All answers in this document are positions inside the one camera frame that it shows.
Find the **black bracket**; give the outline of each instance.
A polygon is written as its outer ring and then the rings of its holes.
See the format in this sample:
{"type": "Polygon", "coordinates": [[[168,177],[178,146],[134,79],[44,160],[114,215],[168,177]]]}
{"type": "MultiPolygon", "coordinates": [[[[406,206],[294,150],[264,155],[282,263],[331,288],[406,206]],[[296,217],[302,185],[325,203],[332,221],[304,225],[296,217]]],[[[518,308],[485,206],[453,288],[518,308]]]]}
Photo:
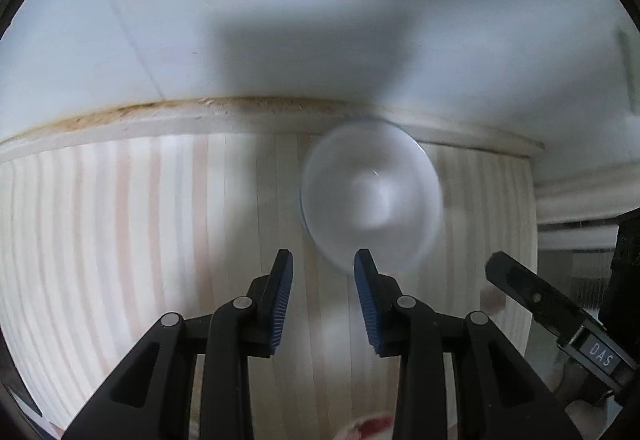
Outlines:
{"type": "MultiPolygon", "coordinates": [[[[572,378],[575,387],[573,398],[562,398],[565,404],[580,398],[596,406],[612,393],[628,393],[638,364],[587,312],[505,253],[489,259],[486,279],[529,310],[575,361],[569,372],[565,370],[565,379],[572,378]]],[[[569,393],[568,387],[562,393],[569,393]]]]}
{"type": "Polygon", "coordinates": [[[370,343],[380,356],[402,357],[393,440],[447,439],[445,352],[454,364],[461,440],[581,439],[484,313],[460,319],[402,295],[395,279],[378,273],[367,249],[356,254],[354,270],[370,343]]]}
{"type": "Polygon", "coordinates": [[[69,425],[63,440],[186,440],[196,356],[206,354],[200,439],[253,440],[247,357],[270,357],[293,276],[280,250],[271,274],[212,315],[162,316],[69,425]]]}

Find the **black clamp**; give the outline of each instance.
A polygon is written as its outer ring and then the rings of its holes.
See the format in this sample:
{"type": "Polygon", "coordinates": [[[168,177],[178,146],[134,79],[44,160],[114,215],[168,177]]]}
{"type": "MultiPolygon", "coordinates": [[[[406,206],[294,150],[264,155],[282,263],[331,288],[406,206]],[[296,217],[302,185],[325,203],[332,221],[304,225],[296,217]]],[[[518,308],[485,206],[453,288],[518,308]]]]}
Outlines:
{"type": "Polygon", "coordinates": [[[527,361],[482,312],[434,312],[379,274],[367,249],[354,275],[369,343],[401,356],[393,440],[447,439],[443,353],[452,354],[461,439],[540,440],[581,436],[527,361]]]}
{"type": "Polygon", "coordinates": [[[186,440],[196,356],[206,354],[200,439],[253,440],[247,357],[270,357],[293,277],[280,250],[271,273],[212,315],[163,315],[81,409],[63,440],[186,440]]]}

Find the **wooden surface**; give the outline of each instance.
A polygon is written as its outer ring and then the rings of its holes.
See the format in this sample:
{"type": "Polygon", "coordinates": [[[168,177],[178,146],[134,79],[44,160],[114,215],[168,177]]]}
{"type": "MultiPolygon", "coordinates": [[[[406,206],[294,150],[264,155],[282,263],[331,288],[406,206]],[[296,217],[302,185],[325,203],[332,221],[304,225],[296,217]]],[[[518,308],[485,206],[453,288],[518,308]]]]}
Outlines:
{"type": "MultiPolygon", "coordinates": [[[[164,135],[0,164],[0,325],[46,418],[67,426],[160,315],[213,311],[267,273],[281,247],[293,253],[294,283],[282,345],[250,364],[256,438],[330,439],[354,417],[394,408],[398,362],[374,356],[354,284],[300,224],[312,140],[164,135]]],[[[504,250],[535,269],[529,162],[423,147],[445,218],[431,256],[400,285],[436,311],[485,309],[523,352],[530,316],[491,289],[483,267],[504,250]]]]}

